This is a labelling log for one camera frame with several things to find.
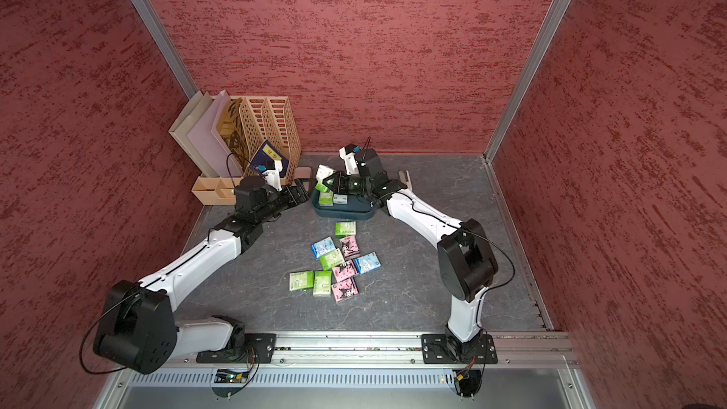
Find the teal plastic storage box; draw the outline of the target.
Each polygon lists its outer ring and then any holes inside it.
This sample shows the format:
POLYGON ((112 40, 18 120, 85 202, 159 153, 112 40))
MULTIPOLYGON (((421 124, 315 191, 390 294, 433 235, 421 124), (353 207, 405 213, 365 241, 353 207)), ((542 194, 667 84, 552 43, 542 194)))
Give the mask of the teal plastic storage box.
POLYGON ((375 215, 375 206, 365 197, 348 195, 348 203, 344 206, 320 206, 319 193, 314 189, 312 206, 317 215, 347 221, 366 221, 375 215))

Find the blue tissue pack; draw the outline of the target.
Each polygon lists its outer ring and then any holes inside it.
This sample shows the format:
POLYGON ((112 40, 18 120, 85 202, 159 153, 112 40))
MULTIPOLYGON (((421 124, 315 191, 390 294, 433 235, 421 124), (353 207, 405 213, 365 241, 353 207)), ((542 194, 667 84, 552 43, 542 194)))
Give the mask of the blue tissue pack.
POLYGON ((348 195, 335 194, 333 195, 333 204, 335 206, 344 206, 348 203, 348 195))
POLYGON ((364 275, 381 268, 381 262, 375 252, 354 259, 354 264, 359 275, 364 275))
POLYGON ((336 249, 336 244, 331 237, 327 237, 323 240, 315 242, 310 246, 310 248, 312 248, 312 253, 314 253, 314 257, 316 259, 320 259, 328 253, 333 252, 336 249))

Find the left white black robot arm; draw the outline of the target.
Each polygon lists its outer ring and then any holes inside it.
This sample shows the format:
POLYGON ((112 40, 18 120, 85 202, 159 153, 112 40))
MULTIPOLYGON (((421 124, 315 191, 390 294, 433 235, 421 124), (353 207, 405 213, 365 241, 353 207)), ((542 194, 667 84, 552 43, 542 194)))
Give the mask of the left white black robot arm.
POLYGON ((242 322, 223 315, 182 322, 174 314, 199 285, 249 250, 265 223, 305 204, 311 194, 301 179, 280 189, 260 176, 242 179, 234 189, 234 212, 176 261, 141 280, 117 282, 102 315, 83 339, 93 343, 96 356, 116 363, 120 370, 141 374, 191 354, 231 363, 257 362, 257 354, 246 344, 242 322))

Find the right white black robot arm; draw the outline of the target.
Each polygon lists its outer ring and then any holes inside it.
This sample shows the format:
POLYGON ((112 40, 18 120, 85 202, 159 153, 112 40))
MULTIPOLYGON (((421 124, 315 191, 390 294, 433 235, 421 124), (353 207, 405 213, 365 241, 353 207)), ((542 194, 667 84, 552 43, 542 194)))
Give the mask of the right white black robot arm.
POLYGON ((452 296, 446 350, 457 361, 474 354, 485 333, 482 301, 497 288, 493 283, 499 271, 495 253, 503 251, 487 238, 482 225, 474 219, 462 222, 442 213, 386 172, 375 176, 335 172, 323 180, 323 185, 335 194, 362 196, 437 248, 439 274, 452 296))

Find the beige stapler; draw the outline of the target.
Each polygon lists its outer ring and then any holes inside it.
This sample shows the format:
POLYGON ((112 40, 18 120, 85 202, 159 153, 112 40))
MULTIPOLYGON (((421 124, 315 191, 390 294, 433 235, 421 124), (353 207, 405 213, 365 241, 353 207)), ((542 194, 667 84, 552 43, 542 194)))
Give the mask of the beige stapler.
POLYGON ((410 189, 410 190, 413 189, 410 172, 408 170, 400 170, 398 172, 398 176, 399 176, 399 181, 401 181, 401 183, 405 184, 407 189, 410 189))

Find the pink pencil case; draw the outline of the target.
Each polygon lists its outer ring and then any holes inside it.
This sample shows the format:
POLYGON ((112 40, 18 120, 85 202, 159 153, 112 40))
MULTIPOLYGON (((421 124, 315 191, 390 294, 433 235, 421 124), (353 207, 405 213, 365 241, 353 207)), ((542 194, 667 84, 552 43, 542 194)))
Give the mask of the pink pencil case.
POLYGON ((298 167, 295 169, 295 173, 293 174, 293 179, 298 180, 310 180, 312 177, 312 168, 311 167, 298 167))

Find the dark blue booklet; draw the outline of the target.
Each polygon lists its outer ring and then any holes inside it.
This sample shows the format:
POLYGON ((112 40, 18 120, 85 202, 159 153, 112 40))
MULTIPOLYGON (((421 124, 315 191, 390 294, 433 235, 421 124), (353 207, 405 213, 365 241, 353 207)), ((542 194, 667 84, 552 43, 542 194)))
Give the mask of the dark blue booklet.
POLYGON ((269 140, 264 140, 259 149, 255 152, 252 157, 251 163, 248 168, 255 172, 263 173, 263 167, 271 168, 275 165, 274 161, 279 161, 282 164, 282 171, 280 172, 280 178, 283 179, 287 176, 288 168, 290 166, 289 159, 276 148, 269 140))

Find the pink tissue pack upper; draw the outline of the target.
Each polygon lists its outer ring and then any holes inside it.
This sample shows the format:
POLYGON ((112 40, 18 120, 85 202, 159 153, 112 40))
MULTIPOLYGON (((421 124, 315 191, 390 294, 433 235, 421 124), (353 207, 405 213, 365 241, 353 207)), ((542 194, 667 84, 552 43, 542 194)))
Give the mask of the pink tissue pack upper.
POLYGON ((341 251, 345 259, 356 259, 361 250, 355 236, 340 238, 341 251))

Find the lilac folder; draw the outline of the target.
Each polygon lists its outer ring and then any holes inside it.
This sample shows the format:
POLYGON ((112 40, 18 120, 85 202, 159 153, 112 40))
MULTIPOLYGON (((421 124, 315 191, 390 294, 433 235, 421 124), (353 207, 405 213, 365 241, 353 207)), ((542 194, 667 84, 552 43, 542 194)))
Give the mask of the lilac folder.
POLYGON ((210 106, 187 133, 189 144, 193 147, 193 161, 206 177, 242 176, 238 164, 233 157, 228 157, 225 142, 217 131, 221 107, 227 105, 231 98, 225 90, 219 92, 210 106))

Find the gold patterned book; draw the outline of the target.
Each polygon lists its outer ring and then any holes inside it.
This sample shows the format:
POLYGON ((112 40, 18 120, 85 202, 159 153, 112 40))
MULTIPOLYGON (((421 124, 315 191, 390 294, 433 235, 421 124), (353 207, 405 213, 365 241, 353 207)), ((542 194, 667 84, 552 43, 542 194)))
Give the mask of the gold patterned book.
POLYGON ((249 164, 246 162, 248 149, 240 119, 240 106, 242 100, 233 98, 227 105, 221 107, 221 115, 217 123, 217 131, 221 136, 227 151, 232 153, 233 159, 238 164, 240 172, 245 172, 249 164))

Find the pink tissue pack bottom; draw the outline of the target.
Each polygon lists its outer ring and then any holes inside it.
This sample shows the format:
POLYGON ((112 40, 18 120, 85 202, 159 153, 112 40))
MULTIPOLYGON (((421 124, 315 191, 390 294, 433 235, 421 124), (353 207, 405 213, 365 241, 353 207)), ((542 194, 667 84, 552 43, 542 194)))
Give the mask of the pink tissue pack bottom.
POLYGON ((337 303, 359 295, 355 278, 347 278, 331 285, 331 291, 337 303))

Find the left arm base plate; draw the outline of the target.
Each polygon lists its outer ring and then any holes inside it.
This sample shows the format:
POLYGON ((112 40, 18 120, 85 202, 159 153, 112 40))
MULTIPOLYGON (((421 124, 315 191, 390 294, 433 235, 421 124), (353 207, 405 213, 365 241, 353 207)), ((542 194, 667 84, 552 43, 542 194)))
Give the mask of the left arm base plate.
POLYGON ((270 364, 276 339, 278 337, 274 333, 236 334, 222 350, 199 352, 196 362, 212 365, 270 364))

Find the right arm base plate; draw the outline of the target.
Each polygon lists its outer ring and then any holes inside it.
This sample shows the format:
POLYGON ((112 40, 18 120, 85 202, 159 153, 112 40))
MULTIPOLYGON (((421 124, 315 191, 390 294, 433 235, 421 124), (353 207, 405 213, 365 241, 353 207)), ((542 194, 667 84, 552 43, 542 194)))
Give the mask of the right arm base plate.
POLYGON ((426 365, 497 365, 498 356, 491 335, 479 333, 469 342, 461 342, 449 333, 429 333, 421 337, 426 365))

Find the aluminium front rail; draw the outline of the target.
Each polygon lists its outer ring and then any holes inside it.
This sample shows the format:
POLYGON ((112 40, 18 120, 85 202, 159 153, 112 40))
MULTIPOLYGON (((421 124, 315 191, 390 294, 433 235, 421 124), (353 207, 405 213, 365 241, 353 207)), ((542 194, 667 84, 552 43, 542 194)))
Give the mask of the aluminium front rail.
POLYGON ((280 331, 248 333, 253 352, 232 362, 219 352, 192 352, 162 367, 405 368, 484 365, 488 368, 579 369, 568 333, 490 331, 467 352, 452 355, 442 333, 418 331, 280 331))

